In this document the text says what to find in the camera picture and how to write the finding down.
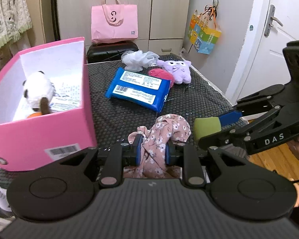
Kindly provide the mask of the pink fluffy pompom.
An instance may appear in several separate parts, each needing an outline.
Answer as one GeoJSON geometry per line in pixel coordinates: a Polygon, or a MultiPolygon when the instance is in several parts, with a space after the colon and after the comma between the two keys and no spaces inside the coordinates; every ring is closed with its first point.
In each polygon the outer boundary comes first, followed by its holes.
{"type": "Polygon", "coordinates": [[[174,76],[171,73],[164,70],[164,69],[161,69],[161,68],[151,69],[151,70],[149,70],[148,74],[151,77],[169,80],[170,81],[170,85],[169,85],[170,88],[173,87],[173,85],[174,85],[174,76]]]}

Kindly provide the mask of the purple Kuromi plush toy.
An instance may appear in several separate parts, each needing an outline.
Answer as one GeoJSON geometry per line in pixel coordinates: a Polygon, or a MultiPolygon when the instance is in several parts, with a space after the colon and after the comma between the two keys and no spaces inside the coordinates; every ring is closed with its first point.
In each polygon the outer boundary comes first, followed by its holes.
{"type": "Polygon", "coordinates": [[[190,61],[162,61],[158,59],[156,64],[173,75],[175,84],[191,83],[190,61]]]}

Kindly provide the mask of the printed paper sheet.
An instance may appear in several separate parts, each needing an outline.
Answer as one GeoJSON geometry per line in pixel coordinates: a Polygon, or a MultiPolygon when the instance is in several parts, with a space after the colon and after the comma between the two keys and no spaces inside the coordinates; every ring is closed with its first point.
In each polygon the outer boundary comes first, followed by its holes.
{"type": "Polygon", "coordinates": [[[72,85],[60,85],[55,89],[49,107],[52,112],[64,112],[81,105],[81,88],[72,85]]]}

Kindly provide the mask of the white mesh bath pouf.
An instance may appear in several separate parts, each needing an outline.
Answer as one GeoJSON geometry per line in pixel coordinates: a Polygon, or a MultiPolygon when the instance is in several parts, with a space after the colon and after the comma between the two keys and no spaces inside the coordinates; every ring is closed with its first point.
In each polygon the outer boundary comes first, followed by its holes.
{"type": "Polygon", "coordinates": [[[157,66],[159,55],[148,51],[126,51],[121,56],[121,61],[125,64],[125,70],[140,72],[152,66],[157,66]]]}

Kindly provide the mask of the pink tote bag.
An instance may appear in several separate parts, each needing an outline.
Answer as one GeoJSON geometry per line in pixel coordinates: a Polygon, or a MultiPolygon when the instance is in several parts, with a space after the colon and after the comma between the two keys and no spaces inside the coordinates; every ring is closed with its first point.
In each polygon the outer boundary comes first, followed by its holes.
{"type": "Polygon", "coordinates": [[[94,44],[116,43],[138,38],[138,8],[135,4],[101,5],[91,9],[91,40],[94,44]]]}

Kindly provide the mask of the white green knit cardigan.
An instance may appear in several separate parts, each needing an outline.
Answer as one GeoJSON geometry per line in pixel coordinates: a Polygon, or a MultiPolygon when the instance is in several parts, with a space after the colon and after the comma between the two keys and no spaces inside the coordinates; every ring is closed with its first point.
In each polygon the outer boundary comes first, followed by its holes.
{"type": "Polygon", "coordinates": [[[0,48],[17,42],[31,28],[26,0],[0,0],[0,48]]]}

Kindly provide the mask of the orange round object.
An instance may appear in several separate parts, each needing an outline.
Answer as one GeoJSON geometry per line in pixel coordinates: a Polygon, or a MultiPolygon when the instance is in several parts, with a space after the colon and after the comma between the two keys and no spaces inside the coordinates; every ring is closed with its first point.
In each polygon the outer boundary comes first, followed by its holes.
{"type": "Polygon", "coordinates": [[[41,116],[41,115],[42,115],[41,112],[35,112],[35,113],[29,115],[29,116],[27,117],[27,119],[29,119],[29,118],[33,118],[33,117],[39,117],[39,116],[41,116]]]}

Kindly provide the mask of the black suitcase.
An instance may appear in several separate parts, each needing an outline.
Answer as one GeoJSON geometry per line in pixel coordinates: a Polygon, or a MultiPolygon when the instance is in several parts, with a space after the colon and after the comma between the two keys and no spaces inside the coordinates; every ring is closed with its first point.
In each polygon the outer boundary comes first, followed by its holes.
{"type": "Polygon", "coordinates": [[[138,46],[131,41],[117,43],[93,44],[87,50],[86,59],[89,64],[108,61],[118,61],[126,51],[138,51],[138,46]]]}

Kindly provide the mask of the blue wet wipes pack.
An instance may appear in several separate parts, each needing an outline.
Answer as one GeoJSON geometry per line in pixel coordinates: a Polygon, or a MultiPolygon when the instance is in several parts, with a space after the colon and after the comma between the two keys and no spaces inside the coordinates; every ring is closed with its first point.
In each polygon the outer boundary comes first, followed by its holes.
{"type": "Polygon", "coordinates": [[[107,98],[119,98],[161,112],[171,81],[118,68],[106,91],[107,98]]]}

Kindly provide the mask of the white fluffy plush ball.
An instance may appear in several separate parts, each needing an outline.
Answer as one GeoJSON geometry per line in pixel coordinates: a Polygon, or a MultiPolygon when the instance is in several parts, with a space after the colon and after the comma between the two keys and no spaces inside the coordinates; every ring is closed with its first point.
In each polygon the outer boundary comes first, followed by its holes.
{"type": "Polygon", "coordinates": [[[42,98],[46,98],[49,104],[54,94],[54,85],[42,71],[32,73],[23,82],[23,96],[35,112],[39,111],[42,98]]]}

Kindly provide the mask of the green sponge block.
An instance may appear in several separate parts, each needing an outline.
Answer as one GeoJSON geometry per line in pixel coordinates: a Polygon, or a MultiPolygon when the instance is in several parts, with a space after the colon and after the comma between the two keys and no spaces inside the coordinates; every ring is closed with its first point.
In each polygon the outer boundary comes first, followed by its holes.
{"type": "Polygon", "coordinates": [[[218,117],[196,118],[193,124],[194,141],[221,131],[221,123],[218,117]]]}

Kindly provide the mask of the beige wardrobe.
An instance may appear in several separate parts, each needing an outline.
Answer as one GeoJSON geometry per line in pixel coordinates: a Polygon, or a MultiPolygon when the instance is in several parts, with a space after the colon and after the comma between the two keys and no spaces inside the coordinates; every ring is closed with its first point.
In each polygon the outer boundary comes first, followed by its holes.
{"type": "Polygon", "coordinates": [[[83,37],[89,47],[105,32],[127,30],[142,51],[180,52],[190,0],[51,0],[57,40],[83,37]]]}

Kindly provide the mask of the white door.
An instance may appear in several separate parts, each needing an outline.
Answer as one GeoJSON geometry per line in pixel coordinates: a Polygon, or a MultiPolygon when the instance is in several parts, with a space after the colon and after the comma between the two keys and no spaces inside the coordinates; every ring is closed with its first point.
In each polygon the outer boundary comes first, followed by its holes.
{"type": "Polygon", "coordinates": [[[244,44],[234,74],[226,90],[231,103],[274,84],[290,81],[282,53],[288,42],[299,40],[299,0],[254,0],[244,44]],[[264,36],[270,5],[274,16],[268,37],[264,36]]]}

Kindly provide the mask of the pink floral fabric scrunchie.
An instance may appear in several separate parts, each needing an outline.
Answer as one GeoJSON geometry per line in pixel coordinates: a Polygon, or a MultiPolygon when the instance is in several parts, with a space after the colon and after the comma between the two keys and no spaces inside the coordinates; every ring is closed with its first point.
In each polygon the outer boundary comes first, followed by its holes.
{"type": "Polygon", "coordinates": [[[139,126],[128,136],[133,144],[137,135],[141,135],[140,163],[135,167],[124,168],[125,178],[169,179],[180,176],[179,167],[166,165],[165,153],[169,141],[186,142],[191,135],[190,124],[180,115],[166,114],[156,119],[147,129],[139,126]]]}

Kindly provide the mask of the pink storage box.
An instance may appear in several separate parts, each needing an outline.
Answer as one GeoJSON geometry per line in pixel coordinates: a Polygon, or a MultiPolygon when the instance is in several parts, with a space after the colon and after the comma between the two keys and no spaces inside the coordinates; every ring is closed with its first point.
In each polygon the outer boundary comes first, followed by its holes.
{"type": "Polygon", "coordinates": [[[18,52],[0,71],[0,168],[28,171],[87,147],[96,146],[89,73],[82,37],[38,45],[18,52]],[[23,96],[23,82],[42,71],[54,85],[79,86],[81,105],[52,112],[42,98],[42,115],[23,96]]]}

